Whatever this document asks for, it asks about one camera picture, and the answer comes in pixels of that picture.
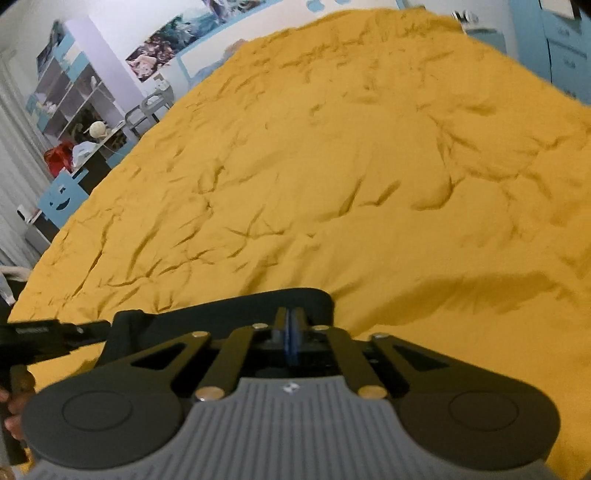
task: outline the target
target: white ball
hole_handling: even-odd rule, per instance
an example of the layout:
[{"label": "white ball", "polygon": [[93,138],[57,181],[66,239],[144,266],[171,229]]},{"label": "white ball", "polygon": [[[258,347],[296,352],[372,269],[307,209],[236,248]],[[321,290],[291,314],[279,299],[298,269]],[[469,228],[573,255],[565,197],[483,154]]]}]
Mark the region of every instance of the white ball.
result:
[{"label": "white ball", "polygon": [[104,122],[95,122],[90,126],[88,131],[92,138],[104,137],[107,133],[107,126]]}]

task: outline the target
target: bolt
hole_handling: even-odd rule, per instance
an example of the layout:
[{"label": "bolt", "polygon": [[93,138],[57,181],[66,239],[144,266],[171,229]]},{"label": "bolt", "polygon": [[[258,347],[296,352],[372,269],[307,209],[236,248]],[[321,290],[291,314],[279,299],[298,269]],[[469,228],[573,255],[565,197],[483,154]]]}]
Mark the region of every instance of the bolt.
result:
[{"label": "bolt", "polygon": [[365,385],[357,390],[357,395],[365,400],[382,400],[388,396],[388,390],[379,385]]},{"label": "bolt", "polygon": [[215,401],[225,397],[226,392],[220,387],[203,387],[195,392],[195,396],[201,401]]}]

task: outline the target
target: yellow blanket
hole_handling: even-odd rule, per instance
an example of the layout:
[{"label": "yellow blanket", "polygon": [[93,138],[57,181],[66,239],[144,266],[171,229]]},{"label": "yellow blanket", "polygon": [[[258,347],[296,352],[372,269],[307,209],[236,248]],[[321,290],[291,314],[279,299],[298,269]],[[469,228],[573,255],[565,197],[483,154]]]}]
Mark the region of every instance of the yellow blanket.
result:
[{"label": "yellow blanket", "polygon": [[[317,287],[530,382],[550,465],[591,468],[591,111],[451,19],[355,11],[243,46],[101,183],[12,320],[111,319]],[[86,348],[33,371],[41,385]]]}]

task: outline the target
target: white paper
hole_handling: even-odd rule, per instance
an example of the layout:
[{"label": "white paper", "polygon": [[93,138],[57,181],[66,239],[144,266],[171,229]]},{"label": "white paper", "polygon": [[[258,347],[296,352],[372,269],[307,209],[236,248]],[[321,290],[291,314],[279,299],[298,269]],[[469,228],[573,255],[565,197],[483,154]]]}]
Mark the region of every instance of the white paper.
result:
[{"label": "white paper", "polygon": [[560,15],[565,18],[574,19],[573,6],[570,0],[540,0],[544,10]]}]

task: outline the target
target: white logo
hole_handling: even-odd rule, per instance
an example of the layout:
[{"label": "white logo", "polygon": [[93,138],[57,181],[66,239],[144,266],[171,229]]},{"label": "white logo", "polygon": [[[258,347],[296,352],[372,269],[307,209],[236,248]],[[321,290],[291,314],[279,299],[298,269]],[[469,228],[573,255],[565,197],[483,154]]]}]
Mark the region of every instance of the white logo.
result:
[{"label": "white logo", "polygon": [[293,395],[294,393],[296,393],[299,389],[300,386],[295,383],[295,382],[289,382],[285,385],[283,385],[283,391],[289,395]]}]

